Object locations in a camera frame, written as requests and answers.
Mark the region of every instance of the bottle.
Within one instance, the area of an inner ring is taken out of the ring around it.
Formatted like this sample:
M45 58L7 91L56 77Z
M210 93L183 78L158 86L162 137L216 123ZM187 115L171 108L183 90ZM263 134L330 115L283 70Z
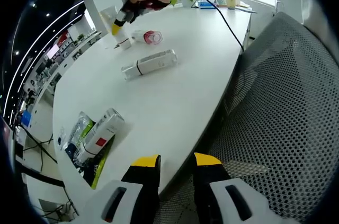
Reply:
M146 44L159 44L163 40L161 32L138 30L132 33L132 39Z
M74 162L85 167L124 125L124 119L113 108L108 109L89 131L74 154Z

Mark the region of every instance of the black strap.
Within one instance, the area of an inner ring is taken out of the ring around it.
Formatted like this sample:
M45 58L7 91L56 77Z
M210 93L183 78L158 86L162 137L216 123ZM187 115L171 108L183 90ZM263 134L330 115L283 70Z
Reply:
M143 75L143 74L141 73L140 69L139 69L138 62L139 62L139 60L137 60L137 69L138 69L140 75Z
M87 153L89 153L89 154L92 154L92 155L96 155L96 154L93 154L93 153L91 153L90 151L87 151L87 149L86 149L86 147L85 147L85 144L84 144L84 141L82 141L82 143L83 143L83 147L84 147L84 149L85 149L85 151L87 152Z

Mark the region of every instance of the clear plastic container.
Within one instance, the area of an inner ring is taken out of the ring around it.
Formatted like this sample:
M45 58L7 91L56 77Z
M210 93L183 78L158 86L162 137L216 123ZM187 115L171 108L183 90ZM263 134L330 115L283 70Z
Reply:
M132 33L132 39L146 44L159 44L163 40L161 32L138 30Z
M122 67L121 72L125 75L125 79L129 80L176 64L177 56L175 52L170 49L136 60L133 64Z

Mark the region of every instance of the blue object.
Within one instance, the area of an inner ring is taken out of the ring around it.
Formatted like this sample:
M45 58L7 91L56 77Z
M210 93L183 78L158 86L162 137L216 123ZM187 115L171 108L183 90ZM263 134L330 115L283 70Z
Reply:
M202 10L215 10L216 9L209 2L201 2L201 1L199 1L199 8Z
M28 112L27 110L23 111L21 123L28 127L28 125L30 124L30 121L31 121L31 117L32 117L32 115L31 115L30 112Z

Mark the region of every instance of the white table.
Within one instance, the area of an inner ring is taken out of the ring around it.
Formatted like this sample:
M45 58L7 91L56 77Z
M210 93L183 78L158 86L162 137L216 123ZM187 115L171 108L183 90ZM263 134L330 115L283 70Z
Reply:
M250 14L222 10L234 33L244 41ZM97 120L116 109L126 126L115 138L96 190L120 180L136 159L160 154L161 192L185 162L210 121L231 78L240 46L215 10L169 8L149 13L128 30L158 30L156 46L134 43L114 49L106 35L59 81L53 106L53 135L59 169L79 211L95 193L57 145L60 129L69 135L80 111ZM175 67L126 81L121 67L167 49L179 58Z

